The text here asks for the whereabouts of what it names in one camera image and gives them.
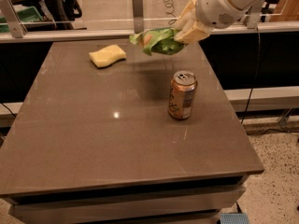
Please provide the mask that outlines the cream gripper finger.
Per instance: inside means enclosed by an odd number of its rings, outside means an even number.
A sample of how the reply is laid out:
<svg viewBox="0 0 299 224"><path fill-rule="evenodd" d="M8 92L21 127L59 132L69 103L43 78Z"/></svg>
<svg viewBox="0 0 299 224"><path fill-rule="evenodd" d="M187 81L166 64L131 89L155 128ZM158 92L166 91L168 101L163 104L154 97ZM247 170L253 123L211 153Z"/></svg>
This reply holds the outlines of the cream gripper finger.
<svg viewBox="0 0 299 224"><path fill-rule="evenodd" d="M177 21L174 23L173 28L182 32L189 32L194 29L197 23L195 12L196 0L189 0L185 8L178 16Z"/></svg>
<svg viewBox="0 0 299 224"><path fill-rule="evenodd" d="M190 44L208 38L212 31L213 27L204 25L200 21L188 21L179 29L174 39L180 43Z"/></svg>

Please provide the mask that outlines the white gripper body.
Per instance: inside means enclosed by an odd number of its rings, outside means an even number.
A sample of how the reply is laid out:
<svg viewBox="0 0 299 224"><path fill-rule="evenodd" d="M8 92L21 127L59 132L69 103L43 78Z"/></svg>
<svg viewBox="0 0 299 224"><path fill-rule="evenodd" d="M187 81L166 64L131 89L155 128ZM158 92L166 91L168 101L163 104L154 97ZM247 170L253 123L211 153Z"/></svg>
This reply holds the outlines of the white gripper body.
<svg viewBox="0 0 299 224"><path fill-rule="evenodd" d="M204 25L224 29L245 15L243 6L242 0L195 0L195 14Z"/></svg>

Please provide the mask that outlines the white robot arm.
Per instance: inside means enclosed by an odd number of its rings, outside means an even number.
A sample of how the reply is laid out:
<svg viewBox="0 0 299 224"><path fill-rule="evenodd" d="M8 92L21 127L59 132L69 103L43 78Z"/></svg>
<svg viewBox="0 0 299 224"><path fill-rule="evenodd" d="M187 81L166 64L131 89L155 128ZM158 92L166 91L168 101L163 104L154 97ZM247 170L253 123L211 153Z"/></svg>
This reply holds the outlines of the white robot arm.
<svg viewBox="0 0 299 224"><path fill-rule="evenodd" d="M190 44L210 36L214 29L225 29L244 17L255 3L264 0L190 0L173 25L174 39Z"/></svg>

